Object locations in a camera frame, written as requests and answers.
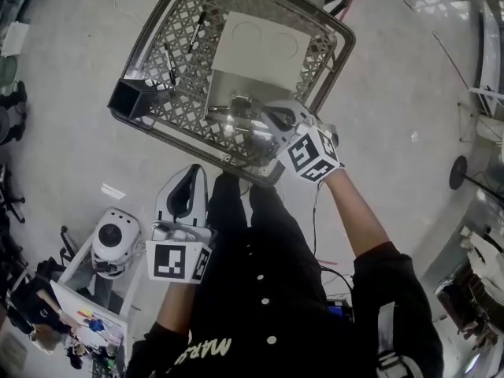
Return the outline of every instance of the black pen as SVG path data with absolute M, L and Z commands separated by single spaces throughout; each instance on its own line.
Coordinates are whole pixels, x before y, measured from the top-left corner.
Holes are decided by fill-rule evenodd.
M 192 34 L 191 41 L 189 42 L 189 49 L 187 49 L 187 52 L 190 53 L 192 51 L 192 47 L 195 44 L 196 37 L 198 36 L 198 32 L 200 29 L 202 29 L 203 21 L 205 20 L 206 17 L 206 11 L 203 11 L 201 15 L 199 16 L 198 20 L 198 25 L 196 25 L 196 29 L 194 34 Z
M 170 75 L 170 81 L 173 85 L 175 84 L 175 72 L 173 71 L 172 61 L 170 60 L 168 43 L 165 43 L 165 54 L 166 54 L 166 64 L 168 65 L 168 74 Z

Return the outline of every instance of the gray plastic table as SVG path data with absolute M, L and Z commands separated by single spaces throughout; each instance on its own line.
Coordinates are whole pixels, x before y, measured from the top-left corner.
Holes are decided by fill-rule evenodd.
M 188 54 L 202 11 L 207 12 L 205 22 L 195 48 Z M 354 47 L 355 36 L 346 25 L 307 0 L 160 0 L 140 32 L 121 77 L 149 80 L 160 96 L 169 98 L 160 100 L 141 118 L 129 120 L 111 113 L 117 120 L 225 171 L 271 186 L 284 171 L 272 155 L 274 139 L 257 142 L 247 132 L 228 136 L 223 124 L 205 118 L 213 56 L 230 11 L 311 36 L 297 91 L 291 98 L 318 113 Z M 171 51 L 175 87 L 169 80 L 164 43 Z M 262 158 L 258 158 L 258 145 L 265 153 Z

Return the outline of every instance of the black sleeve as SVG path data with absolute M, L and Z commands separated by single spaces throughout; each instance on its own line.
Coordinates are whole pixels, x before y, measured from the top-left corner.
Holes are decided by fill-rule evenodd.
M 124 378 L 148 378 L 153 371 L 156 376 L 164 376 L 186 349 L 186 335 L 169 331 L 155 322 L 145 340 L 133 344 Z
M 359 256 L 354 267 L 357 345 L 367 360 L 376 361 L 369 363 L 374 373 L 379 366 L 399 363 L 397 368 L 411 372 L 417 366 L 421 375 L 413 371 L 413 376 L 441 378 L 443 347 L 411 258 L 383 243 Z

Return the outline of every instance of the metal frame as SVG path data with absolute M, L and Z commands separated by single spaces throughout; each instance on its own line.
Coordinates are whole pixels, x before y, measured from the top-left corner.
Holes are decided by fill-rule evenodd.
M 169 11 L 163 17 L 163 13 L 167 10 L 167 8 L 172 4 L 175 0 L 159 0 L 157 5 L 154 7 L 151 15 L 147 19 L 142 31 L 137 38 L 133 49 L 128 57 L 126 65 L 123 69 L 121 77 L 126 77 L 128 71 L 131 71 L 131 66 L 138 63 L 140 60 L 144 60 L 145 56 L 148 55 L 150 49 L 153 46 L 155 40 L 155 32 L 157 31 L 157 27 L 161 26 L 160 21 L 163 21 L 164 18 L 169 17 L 170 13 L 173 12 L 174 6 L 169 8 Z M 336 43 L 333 43 L 332 52 L 330 54 L 326 54 L 324 58 L 324 62 L 321 65 L 321 70 L 317 71 L 317 76 L 310 81 L 309 88 L 302 92 L 302 94 L 298 97 L 300 102 L 305 103 L 308 99 L 312 89 L 316 86 L 319 81 L 320 76 L 322 75 L 323 70 L 328 70 L 329 73 L 323 80 L 319 90 L 314 95 L 311 104 L 309 105 L 309 111 L 312 113 L 318 113 L 325 100 L 327 99 L 334 83 L 336 82 L 341 70 L 346 63 L 348 57 L 350 56 L 350 52 L 352 51 L 355 44 L 355 36 L 354 33 L 344 24 L 337 21 L 330 13 L 325 12 L 317 8 L 314 4 L 307 0 L 272 0 L 277 4 L 281 4 L 285 6 L 291 11 L 298 13 L 299 15 L 306 18 L 306 20 L 312 21 L 312 24 L 318 26 L 321 29 L 324 29 L 326 32 L 337 33 L 343 37 L 343 46 L 338 54 L 335 54 Z M 175 148 L 183 150 L 195 157 L 209 162 L 216 167 L 222 168 L 223 170 L 233 173 L 237 176 L 240 176 L 244 179 L 247 179 L 253 183 L 257 183 L 263 186 L 271 186 L 273 185 L 281 176 L 284 171 L 284 167 L 276 160 L 276 163 L 271 169 L 271 172 L 267 176 L 263 176 L 260 174 L 261 166 L 254 165 L 246 162 L 246 158 L 241 157 L 239 153 L 232 152 L 227 153 L 226 149 L 222 146 L 219 146 L 217 143 L 213 143 L 208 139 L 205 139 L 202 136 L 198 136 L 195 133 L 188 132 L 183 128 L 178 128 L 174 124 L 166 120 L 162 120 L 159 117 L 156 117 L 154 114 L 149 114 L 147 117 L 152 119 L 154 122 L 159 122 L 165 126 L 170 128 L 174 128 L 179 133 L 190 136 L 193 139 L 197 139 L 200 142 L 205 143 L 206 145 L 211 146 L 214 149 L 220 150 L 224 153 L 230 154 L 232 158 L 235 158 L 238 161 L 238 164 L 232 164 L 232 161 L 226 162 L 220 160 L 218 157 L 213 156 L 204 150 L 191 145 L 190 143 L 179 139 L 174 135 L 170 135 L 169 133 L 157 130 L 154 128 L 154 124 L 148 125 L 141 120 L 128 120 L 121 115 L 111 111 L 112 116 L 129 126 L 141 130 L 142 132 L 155 137 L 156 139 L 161 140 L 164 143 L 170 144 Z

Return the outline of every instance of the white robot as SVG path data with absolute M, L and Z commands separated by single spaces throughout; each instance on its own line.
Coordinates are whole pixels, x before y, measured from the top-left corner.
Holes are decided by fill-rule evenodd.
M 303 180 L 316 183 L 343 167 L 336 155 L 335 127 L 321 123 L 299 102 L 268 102 L 261 118 L 279 143 L 280 162 Z M 207 205 L 201 165 L 183 169 L 161 189 L 152 240 L 146 242 L 152 280 L 201 283 L 214 237 L 206 222 Z

